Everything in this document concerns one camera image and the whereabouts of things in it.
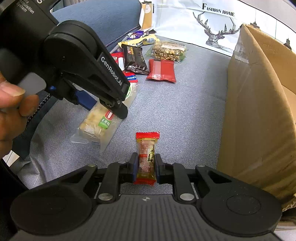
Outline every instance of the black snack package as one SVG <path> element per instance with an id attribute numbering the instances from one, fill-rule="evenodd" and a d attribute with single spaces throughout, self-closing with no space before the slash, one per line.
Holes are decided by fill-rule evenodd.
<path id="1" fill-rule="evenodd" d="M 142 48 L 125 44 L 122 44 L 121 47 L 124 55 L 125 70 L 148 75 L 149 70 L 142 55 Z"/>

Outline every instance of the antler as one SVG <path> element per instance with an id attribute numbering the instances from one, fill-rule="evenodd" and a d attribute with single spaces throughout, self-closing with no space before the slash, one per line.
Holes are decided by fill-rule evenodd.
<path id="1" fill-rule="evenodd" d="M 198 23 L 201 25 L 201 26 L 203 26 L 206 30 L 211 30 L 211 28 L 207 25 L 207 21 L 208 21 L 208 19 L 205 21 L 205 23 L 203 23 L 202 22 L 202 20 L 200 19 L 200 16 L 202 15 L 202 14 L 204 14 L 205 12 L 203 12 L 203 13 L 201 13 L 201 14 L 199 14 L 197 17 L 195 16 L 195 14 L 193 13 L 193 16 L 195 17 L 195 19 L 198 21 Z"/>
<path id="2" fill-rule="evenodd" d="M 231 22 L 233 23 L 232 29 L 230 29 L 227 32 L 227 28 L 226 28 L 226 24 L 225 24 L 224 30 L 222 30 L 221 32 L 219 31 L 219 33 L 216 36 L 222 36 L 222 35 L 225 35 L 225 34 L 236 34 L 240 30 L 240 27 L 237 30 L 235 30 L 236 25 L 235 25 L 234 21 L 232 21 L 231 17 L 229 17 L 229 18 L 230 18 Z"/>

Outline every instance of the metal screw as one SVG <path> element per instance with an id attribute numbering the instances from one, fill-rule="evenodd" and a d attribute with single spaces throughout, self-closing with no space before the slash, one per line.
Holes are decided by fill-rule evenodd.
<path id="1" fill-rule="evenodd" d="M 191 201 L 194 199 L 194 195 L 192 195 L 190 193 L 183 193 L 180 195 L 180 198 L 184 201 Z"/>
<path id="2" fill-rule="evenodd" d="M 101 193 L 99 195 L 99 199 L 101 199 L 102 201 L 109 201 L 113 198 L 113 195 L 110 193 Z"/>

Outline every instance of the cardboard box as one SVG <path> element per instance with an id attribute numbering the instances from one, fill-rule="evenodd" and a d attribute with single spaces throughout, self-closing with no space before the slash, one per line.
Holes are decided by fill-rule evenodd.
<path id="1" fill-rule="evenodd" d="M 217 169 L 273 194 L 283 211 L 296 206 L 295 93 L 296 54 L 242 25 L 228 66 Z"/>

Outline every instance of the human hand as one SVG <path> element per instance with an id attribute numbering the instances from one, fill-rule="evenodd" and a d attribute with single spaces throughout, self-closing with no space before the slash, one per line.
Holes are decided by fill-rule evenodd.
<path id="1" fill-rule="evenodd" d="M 39 97 L 24 98 L 24 93 L 24 89 L 6 81 L 0 72 L 0 158 L 10 152 L 12 139 L 25 130 L 27 116 L 38 108 Z"/>

